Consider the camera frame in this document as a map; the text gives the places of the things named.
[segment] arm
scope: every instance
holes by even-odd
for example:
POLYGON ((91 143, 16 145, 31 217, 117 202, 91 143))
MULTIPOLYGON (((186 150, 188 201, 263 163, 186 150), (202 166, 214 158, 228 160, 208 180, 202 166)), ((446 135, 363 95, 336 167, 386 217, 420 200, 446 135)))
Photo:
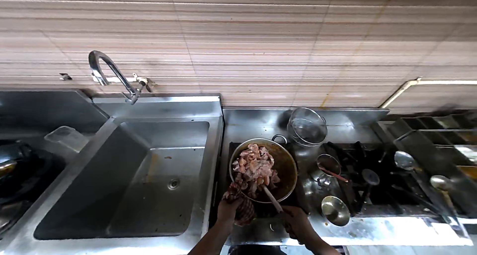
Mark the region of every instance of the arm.
POLYGON ((225 240, 232 233, 235 219, 235 210, 243 202, 242 198, 233 203, 222 200, 218 205, 217 221, 214 226, 204 235, 197 245, 189 252, 189 255, 217 255, 222 250, 225 240))
POLYGON ((299 207, 282 206, 285 221, 290 225, 287 233, 291 238, 305 244, 305 247, 315 255, 339 255, 336 249, 326 243, 315 232, 312 225, 308 221, 308 217, 299 207))

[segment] stove burner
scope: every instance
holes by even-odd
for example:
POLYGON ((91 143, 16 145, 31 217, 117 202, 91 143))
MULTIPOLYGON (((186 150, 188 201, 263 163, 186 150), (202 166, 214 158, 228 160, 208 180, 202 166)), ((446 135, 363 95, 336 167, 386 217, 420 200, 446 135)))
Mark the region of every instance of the stove burner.
POLYGON ((325 153, 334 156, 342 166, 342 175, 348 183, 339 182, 349 202, 352 215, 380 215, 392 213, 402 215, 423 213, 423 205, 409 193, 426 198, 425 193, 409 171, 397 167, 395 146, 383 144, 323 144, 325 153), (367 207, 362 209, 365 200, 367 207))

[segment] tiled wall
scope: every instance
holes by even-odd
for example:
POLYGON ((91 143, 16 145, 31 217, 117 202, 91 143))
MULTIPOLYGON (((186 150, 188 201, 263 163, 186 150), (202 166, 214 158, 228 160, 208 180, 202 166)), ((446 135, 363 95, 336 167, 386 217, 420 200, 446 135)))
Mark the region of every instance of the tiled wall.
MULTIPOLYGON (((418 76, 477 80, 477 0, 0 0, 2 87, 123 91, 92 81, 93 49, 157 93, 377 107, 418 76)), ((390 108, 477 108, 476 91, 411 87, 390 108)))

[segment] faucet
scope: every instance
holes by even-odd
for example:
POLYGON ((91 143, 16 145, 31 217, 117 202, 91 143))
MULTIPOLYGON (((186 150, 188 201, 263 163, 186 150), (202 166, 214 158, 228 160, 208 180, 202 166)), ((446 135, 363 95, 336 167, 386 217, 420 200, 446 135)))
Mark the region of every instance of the faucet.
POLYGON ((147 91, 151 92, 151 89, 147 85, 148 79, 146 77, 137 77, 135 73, 133 73, 134 79, 141 84, 140 88, 133 88, 127 81, 127 79, 122 75, 121 71, 117 68, 116 64, 111 60, 110 57, 108 57, 106 54, 104 54, 101 51, 93 50, 90 52, 88 56, 88 61, 92 70, 92 75, 96 79, 98 79, 98 82, 102 86, 107 86, 110 84, 110 82, 106 79, 106 77, 103 74, 103 71, 101 70, 101 67, 99 66, 99 59, 102 59, 108 66, 111 68, 111 70, 115 73, 115 75, 119 78, 121 83, 126 87, 126 90, 129 92, 129 95, 126 95, 123 93, 123 95, 126 97, 126 102, 129 102, 131 105, 135 104, 137 99, 139 99, 139 96, 141 94, 141 91, 143 90, 143 87, 146 87, 147 91))

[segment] wok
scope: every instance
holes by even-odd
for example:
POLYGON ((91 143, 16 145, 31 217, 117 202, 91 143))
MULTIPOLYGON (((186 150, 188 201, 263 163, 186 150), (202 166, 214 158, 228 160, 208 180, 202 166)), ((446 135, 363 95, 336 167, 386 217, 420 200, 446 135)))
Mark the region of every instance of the wok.
MULTIPOLYGON (((278 178, 280 178, 281 180, 279 183, 275 184, 277 186, 276 189, 270 190, 273 197, 275 197, 275 199, 278 202, 280 202, 284 200, 285 198, 287 198, 291 194, 291 192, 295 189, 298 173, 297 173, 295 160, 293 159, 291 154, 285 148, 283 148, 280 144, 273 141, 276 137, 284 138, 285 143, 287 143, 287 140, 284 136, 275 135, 273 136, 272 140, 256 138, 256 139, 245 141, 241 145, 239 145, 235 149, 234 153, 232 154, 230 158, 229 173, 230 173, 230 178, 232 178, 232 181, 235 180, 235 176, 237 173, 234 172, 232 169, 233 168, 232 162, 235 161, 237 158, 239 158, 240 153, 243 150, 247 149, 248 144, 255 143, 259 147, 264 146, 269 151, 269 154, 273 156, 275 163, 273 164, 272 169, 277 170, 278 178)), ((265 191, 257 190, 257 198, 256 199, 250 198, 250 199, 259 203, 271 203, 265 191)))

